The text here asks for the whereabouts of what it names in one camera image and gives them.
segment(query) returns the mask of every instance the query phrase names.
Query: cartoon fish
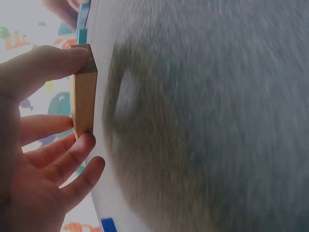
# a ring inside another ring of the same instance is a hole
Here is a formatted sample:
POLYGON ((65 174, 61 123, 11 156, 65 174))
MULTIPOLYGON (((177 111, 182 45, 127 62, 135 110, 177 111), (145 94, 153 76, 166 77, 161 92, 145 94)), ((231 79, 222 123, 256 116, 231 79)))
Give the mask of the cartoon fish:
POLYGON ((59 30, 58 30, 58 36, 72 34, 74 31, 72 31, 65 23, 61 23, 59 30))
POLYGON ((62 49, 69 49, 72 45, 75 45, 75 44, 76 44, 76 39, 68 39, 62 45, 62 49))
POLYGON ((10 37, 10 31, 6 27, 0 27, 0 38, 6 40, 10 37))
POLYGON ((52 142, 55 140, 55 138, 56 138, 56 136, 55 136, 54 134, 52 134, 52 135, 50 135, 50 136, 48 136, 48 137, 46 137, 46 138, 39 139, 39 142, 42 143, 40 147, 52 143, 52 142))
POLYGON ((23 109, 30 109, 31 111, 33 110, 33 106, 28 98, 20 103, 20 107, 23 109))
POLYGON ((83 228, 87 228, 86 231, 89 232, 102 232, 102 230, 99 227, 92 227, 90 225, 82 225, 77 222, 71 222, 69 225, 65 225, 62 229, 65 231, 71 231, 71 232, 83 232, 83 228))
POLYGON ((46 23, 44 23, 44 22, 39 22, 39 23, 38 23, 38 26, 39 26, 39 27, 47 27, 46 23))
MULTIPOLYGON (((54 98, 49 103, 48 107, 49 115, 66 115, 71 116, 71 107, 70 107, 70 93, 69 92, 60 92, 54 96, 54 98)), ((73 130, 67 130, 65 132, 59 133, 56 136, 62 138, 67 134, 70 134, 73 130)))

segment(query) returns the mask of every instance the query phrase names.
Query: colorful background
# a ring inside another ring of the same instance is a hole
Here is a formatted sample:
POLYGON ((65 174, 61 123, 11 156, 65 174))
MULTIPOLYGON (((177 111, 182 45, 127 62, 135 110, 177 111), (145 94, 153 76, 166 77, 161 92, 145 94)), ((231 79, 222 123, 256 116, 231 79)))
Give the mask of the colorful background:
MULTIPOLYGON (((68 49, 76 44, 76 33, 58 18, 42 8, 39 0, 10 0, 0 9, 0 63, 30 51, 39 45, 68 49)), ((47 82, 41 89, 20 104, 21 116, 35 114, 70 116, 69 79, 47 82)), ((64 135, 51 135, 23 147, 24 151, 51 143, 64 135)), ((84 169, 83 164, 70 179, 84 169)), ((89 194, 65 218, 62 232, 100 232, 100 222, 89 194)))

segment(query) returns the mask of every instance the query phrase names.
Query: skin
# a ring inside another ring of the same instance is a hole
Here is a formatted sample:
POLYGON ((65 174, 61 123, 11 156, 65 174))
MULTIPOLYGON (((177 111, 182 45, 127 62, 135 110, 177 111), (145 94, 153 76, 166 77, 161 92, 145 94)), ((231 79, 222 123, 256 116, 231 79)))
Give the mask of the skin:
POLYGON ((92 134, 77 141, 69 134, 37 150, 21 147, 72 128, 68 116, 20 117, 20 102, 46 81, 68 76, 83 67, 88 51, 42 46, 0 64, 0 231, 59 231, 65 214, 98 182, 105 166, 93 158, 69 185, 60 186, 95 146, 92 134))

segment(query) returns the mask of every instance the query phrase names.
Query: wooden block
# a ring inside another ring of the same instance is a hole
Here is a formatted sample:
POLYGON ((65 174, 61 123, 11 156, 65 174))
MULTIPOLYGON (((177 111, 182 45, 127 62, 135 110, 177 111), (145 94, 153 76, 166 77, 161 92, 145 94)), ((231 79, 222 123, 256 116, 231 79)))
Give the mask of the wooden block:
POLYGON ((87 48, 91 53, 88 63, 70 77, 71 114, 78 139, 85 132, 93 133, 98 70, 89 44, 71 47, 87 48))

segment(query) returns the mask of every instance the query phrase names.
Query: gray fabric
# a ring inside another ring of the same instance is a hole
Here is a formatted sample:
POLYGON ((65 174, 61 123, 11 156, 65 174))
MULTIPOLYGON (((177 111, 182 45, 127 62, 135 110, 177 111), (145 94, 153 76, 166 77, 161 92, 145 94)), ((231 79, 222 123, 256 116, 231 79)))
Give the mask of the gray fabric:
POLYGON ((109 155, 152 231, 309 231, 309 3, 105 0, 92 11, 109 155), (125 72, 139 98, 115 118, 125 72))

